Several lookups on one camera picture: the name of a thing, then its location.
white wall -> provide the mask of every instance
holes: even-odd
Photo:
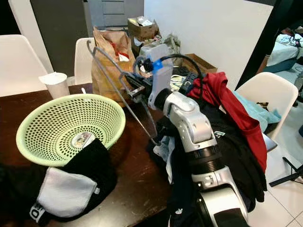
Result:
[[[245,0],[145,0],[144,15],[162,36],[176,34],[182,53],[224,71],[235,89],[272,8]]]
[[[24,35],[48,73],[53,72],[34,12],[29,0],[9,0],[10,8],[22,35]]]

perforated basket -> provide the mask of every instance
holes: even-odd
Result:
[[[52,100],[20,124],[16,142],[21,154],[44,166],[63,166],[94,138],[110,148],[121,136],[125,114],[115,101],[93,94]]]

floor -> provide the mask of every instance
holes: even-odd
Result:
[[[294,83],[301,65],[291,70],[278,72],[277,75]],[[282,157],[288,158],[295,167],[303,164],[303,137],[298,130],[303,125],[303,103],[292,107],[278,134],[278,147],[268,153],[267,183],[290,174]],[[258,203],[249,213],[249,225],[252,227],[303,227],[303,185],[286,182],[275,187],[267,186],[264,203]]]

paper bag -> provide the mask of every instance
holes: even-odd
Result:
[[[132,52],[131,42],[127,34],[123,31],[99,31],[96,28],[94,28],[93,33],[96,41],[96,46],[100,47],[106,53],[108,53],[122,70],[131,72],[133,69],[133,63],[135,61],[135,58]],[[128,56],[129,61],[120,61],[118,57],[119,54]],[[123,98],[127,101],[130,101],[126,90],[119,81],[119,70],[106,56],[104,56],[99,51],[96,51],[96,57],[106,69],[107,75],[113,80],[114,84],[122,94]],[[120,99],[119,95],[116,93],[110,82],[107,80],[104,73],[98,68],[98,65],[95,61],[93,61],[92,63],[91,74],[94,94],[106,96],[118,102],[121,107],[125,106],[122,100]],[[128,84],[125,78],[123,78],[123,81],[131,89],[131,86]]]

plastic basket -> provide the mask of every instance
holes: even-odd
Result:
[[[90,141],[110,148],[125,127],[125,114],[115,101],[93,94],[61,97],[35,109],[20,124],[16,142],[28,160],[63,166]]]

